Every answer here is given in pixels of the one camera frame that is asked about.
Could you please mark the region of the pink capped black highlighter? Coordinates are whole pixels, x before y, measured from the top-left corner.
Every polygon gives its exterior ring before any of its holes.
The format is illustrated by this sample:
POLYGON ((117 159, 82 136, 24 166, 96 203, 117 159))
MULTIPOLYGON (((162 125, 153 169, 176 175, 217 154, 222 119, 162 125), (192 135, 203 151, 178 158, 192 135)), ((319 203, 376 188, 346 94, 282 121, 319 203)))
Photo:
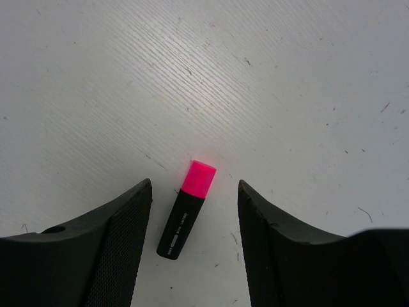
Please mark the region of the pink capped black highlighter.
POLYGON ((157 254, 176 260, 196 222, 217 169, 193 160, 160 238, 157 254))

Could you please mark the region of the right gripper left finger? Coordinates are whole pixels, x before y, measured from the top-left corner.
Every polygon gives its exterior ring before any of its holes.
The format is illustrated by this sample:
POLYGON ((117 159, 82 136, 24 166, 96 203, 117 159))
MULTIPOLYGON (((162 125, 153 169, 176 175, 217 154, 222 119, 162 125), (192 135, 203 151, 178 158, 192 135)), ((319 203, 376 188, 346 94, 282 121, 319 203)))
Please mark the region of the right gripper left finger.
POLYGON ((130 306, 152 186, 41 233, 1 239, 2 306, 130 306))

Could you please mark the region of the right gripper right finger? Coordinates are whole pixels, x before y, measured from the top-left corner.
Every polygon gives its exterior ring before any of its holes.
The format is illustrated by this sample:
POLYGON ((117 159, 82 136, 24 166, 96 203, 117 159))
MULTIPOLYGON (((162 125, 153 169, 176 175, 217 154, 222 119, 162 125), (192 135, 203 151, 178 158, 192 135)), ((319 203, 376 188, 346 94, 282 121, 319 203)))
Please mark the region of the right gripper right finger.
POLYGON ((252 306, 407 306, 408 230, 342 237, 313 227, 238 184, 252 306))

